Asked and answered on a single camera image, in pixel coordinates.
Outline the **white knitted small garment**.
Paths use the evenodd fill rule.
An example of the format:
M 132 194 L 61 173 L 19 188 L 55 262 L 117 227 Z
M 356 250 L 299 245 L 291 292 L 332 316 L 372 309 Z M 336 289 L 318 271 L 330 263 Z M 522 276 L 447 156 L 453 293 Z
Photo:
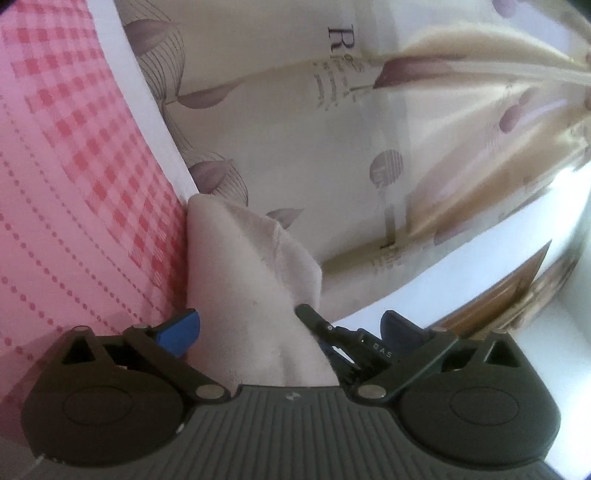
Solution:
M 329 360 L 294 309 L 318 307 L 322 271 L 279 222 L 198 194 L 187 204 L 188 307 L 200 336 L 188 363 L 240 385 L 335 386 Z

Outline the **pink checked bed sheet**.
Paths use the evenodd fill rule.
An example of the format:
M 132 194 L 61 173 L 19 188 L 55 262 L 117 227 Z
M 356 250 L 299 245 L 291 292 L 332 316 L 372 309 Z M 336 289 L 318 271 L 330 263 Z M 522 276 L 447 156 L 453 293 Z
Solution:
M 52 344 L 155 323 L 186 291 L 183 162 L 110 1 L 1 14 L 1 434 Z

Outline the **beige leaf-patterned curtain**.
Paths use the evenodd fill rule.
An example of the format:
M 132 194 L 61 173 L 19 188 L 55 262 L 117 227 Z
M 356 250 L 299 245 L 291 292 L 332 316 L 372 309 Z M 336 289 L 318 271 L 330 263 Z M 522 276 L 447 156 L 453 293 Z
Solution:
M 280 223 L 342 318 L 590 159 L 577 1 L 120 1 L 202 194 Z

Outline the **brown wooden door frame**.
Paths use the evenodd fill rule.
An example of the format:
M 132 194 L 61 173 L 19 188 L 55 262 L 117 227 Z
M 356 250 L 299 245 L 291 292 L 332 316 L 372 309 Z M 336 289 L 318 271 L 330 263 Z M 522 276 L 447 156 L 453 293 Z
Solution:
M 435 323 L 462 338 L 482 339 L 495 330 L 517 330 L 535 319 L 564 286 L 582 254 L 572 242 L 550 267 L 541 269 L 549 250 L 544 245 L 517 269 L 485 292 Z

